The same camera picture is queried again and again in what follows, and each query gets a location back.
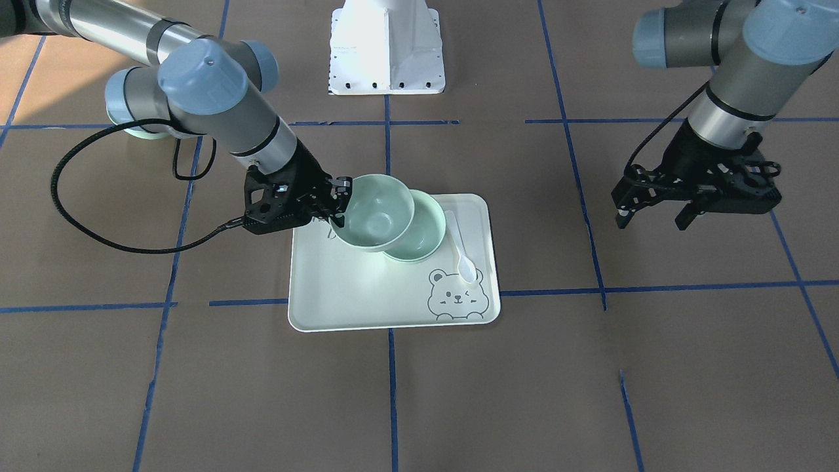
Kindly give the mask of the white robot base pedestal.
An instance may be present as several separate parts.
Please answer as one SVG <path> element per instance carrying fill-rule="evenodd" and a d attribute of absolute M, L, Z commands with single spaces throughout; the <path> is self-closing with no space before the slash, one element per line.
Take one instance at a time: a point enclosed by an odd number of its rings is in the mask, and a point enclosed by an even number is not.
<path fill-rule="evenodd" d="M 446 72 L 440 16 L 425 1 L 345 1 L 330 19 L 328 92 L 440 94 Z"/>

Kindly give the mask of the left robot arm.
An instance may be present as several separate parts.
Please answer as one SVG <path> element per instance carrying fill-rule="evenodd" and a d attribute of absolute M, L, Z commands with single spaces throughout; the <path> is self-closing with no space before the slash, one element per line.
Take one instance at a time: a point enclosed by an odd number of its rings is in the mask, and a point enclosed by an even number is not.
<path fill-rule="evenodd" d="M 764 131 L 837 50 L 836 1 L 684 1 L 642 15 L 633 56 L 648 68 L 713 66 L 680 105 L 688 115 L 653 170 L 627 159 L 611 196 L 616 224 L 662 201 L 683 201 L 685 230 L 705 213 L 764 214 L 782 196 Z"/>

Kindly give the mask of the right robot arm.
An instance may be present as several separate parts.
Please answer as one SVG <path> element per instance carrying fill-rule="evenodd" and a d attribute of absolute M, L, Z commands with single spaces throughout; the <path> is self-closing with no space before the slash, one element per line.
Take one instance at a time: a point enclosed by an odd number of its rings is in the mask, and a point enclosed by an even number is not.
<path fill-rule="evenodd" d="M 2 36 L 13 35 L 75 37 L 135 60 L 107 83 L 113 130 L 221 143 L 246 169 L 244 214 L 230 227 L 343 227 L 353 180 L 324 172 L 266 100 L 279 69 L 260 42 L 230 43 L 120 1 L 3 1 Z"/>

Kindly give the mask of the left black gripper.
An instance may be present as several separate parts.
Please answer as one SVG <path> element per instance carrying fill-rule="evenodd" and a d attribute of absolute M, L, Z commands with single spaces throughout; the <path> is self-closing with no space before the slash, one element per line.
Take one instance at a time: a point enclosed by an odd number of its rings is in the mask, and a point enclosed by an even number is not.
<path fill-rule="evenodd" d="M 740 149 L 724 149 L 702 140 L 683 123 L 658 167 L 645 169 L 635 159 L 663 127 L 656 126 L 633 150 L 611 191 L 619 229 L 626 228 L 635 213 L 662 201 L 686 204 L 674 219 L 680 231 L 705 213 L 764 214 L 781 203 L 774 182 L 781 167 L 758 149 L 763 142 L 760 132 L 747 131 Z"/>

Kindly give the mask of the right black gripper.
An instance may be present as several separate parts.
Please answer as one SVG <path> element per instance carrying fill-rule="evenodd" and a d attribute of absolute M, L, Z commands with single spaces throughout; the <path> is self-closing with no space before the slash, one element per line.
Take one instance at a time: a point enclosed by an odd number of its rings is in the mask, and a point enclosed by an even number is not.
<path fill-rule="evenodd" d="M 267 234 L 302 227 L 317 218 L 344 228 L 351 186 L 351 177 L 332 177 L 298 141 L 282 169 L 263 174 L 252 165 L 246 171 L 243 227 L 253 234 Z"/>

